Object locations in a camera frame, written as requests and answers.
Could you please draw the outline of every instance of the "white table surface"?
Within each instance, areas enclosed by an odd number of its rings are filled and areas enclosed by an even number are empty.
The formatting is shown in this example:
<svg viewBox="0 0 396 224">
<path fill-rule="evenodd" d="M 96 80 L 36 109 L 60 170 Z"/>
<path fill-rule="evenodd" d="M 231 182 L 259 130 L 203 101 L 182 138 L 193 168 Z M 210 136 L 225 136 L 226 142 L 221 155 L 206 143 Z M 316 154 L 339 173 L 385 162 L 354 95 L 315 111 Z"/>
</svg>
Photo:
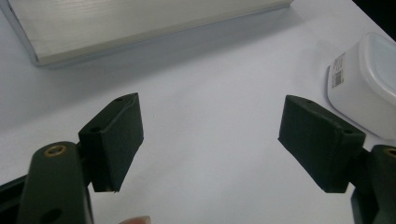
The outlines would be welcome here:
<svg viewBox="0 0 396 224">
<path fill-rule="evenodd" d="M 139 92 L 144 143 L 120 193 L 92 192 L 95 223 L 353 223 L 354 188 L 322 192 L 277 137 L 286 94 L 339 115 L 324 93 L 327 66 L 367 32 L 385 34 L 351 0 L 295 0 L 38 68 L 1 14 L 0 183 L 25 175 L 39 148 L 77 142 L 111 100 Z M 396 144 L 367 134 L 368 149 Z"/>
</svg>

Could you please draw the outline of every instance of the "label on container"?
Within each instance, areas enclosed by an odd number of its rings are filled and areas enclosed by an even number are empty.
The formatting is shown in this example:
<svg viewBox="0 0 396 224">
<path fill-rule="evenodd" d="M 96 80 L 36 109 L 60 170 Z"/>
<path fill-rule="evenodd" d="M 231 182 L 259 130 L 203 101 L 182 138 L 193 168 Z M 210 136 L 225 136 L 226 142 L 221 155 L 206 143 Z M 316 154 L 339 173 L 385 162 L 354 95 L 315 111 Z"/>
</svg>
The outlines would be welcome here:
<svg viewBox="0 0 396 224">
<path fill-rule="evenodd" d="M 332 63 L 332 87 L 335 88 L 344 82 L 344 57 L 345 53 Z"/>
</svg>

